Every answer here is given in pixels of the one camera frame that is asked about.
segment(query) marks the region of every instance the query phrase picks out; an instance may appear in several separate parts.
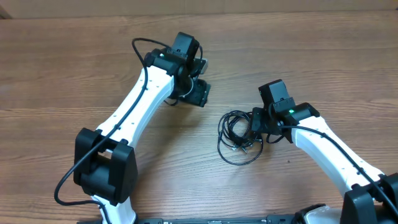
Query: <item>white plastic part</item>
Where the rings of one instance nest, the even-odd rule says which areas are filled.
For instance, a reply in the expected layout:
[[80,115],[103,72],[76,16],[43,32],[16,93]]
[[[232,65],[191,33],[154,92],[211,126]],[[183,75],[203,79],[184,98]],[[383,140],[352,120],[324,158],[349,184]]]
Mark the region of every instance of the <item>white plastic part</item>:
[[[111,205],[108,200],[97,195],[91,196],[91,198],[105,205],[109,220],[112,224],[133,224],[136,220],[136,213],[131,208],[130,197],[128,197],[125,202],[119,203],[116,206]],[[102,223],[109,224],[105,220],[104,211],[102,209],[101,214],[103,217]]]
[[[326,133],[334,139],[347,154],[364,169],[373,181],[380,179],[379,174],[383,174],[379,169],[371,166],[353,152],[333,131],[328,127],[322,117],[309,117],[300,121],[299,126],[316,129]],[[310,131],[292,128],[292,140],[294,144],[303,149],[326,173],[331,181],[336,185],[342,197],[345,192],[352,190],[351,186],[359,184],[365,186],[370,184],[358,170],[345,158],[345,156],[329,140]]]
[[[144,92],[142,98],[120,126],[111,139],[120,141],[125,139],[129,142],[129,146],[136,148],[137,142],[144,128],[147,126],[155,110],[163,102],[174,89],[174,77],[166,74],[166,71],[155,66],[148,69],[148,84],[147,90]],[[121,103],[119,108],[97,129],[102,130],[102,135],[107,135],[117,124],[120,119],[126,114],[127,110],[137,99],[141,88],[144,84],[145,73],[141,70],[141,75],[134,88],[130,91],[126,99]]]
[[323,206],[309,211],[305,214],[306,224],[339,224],[341,209]]

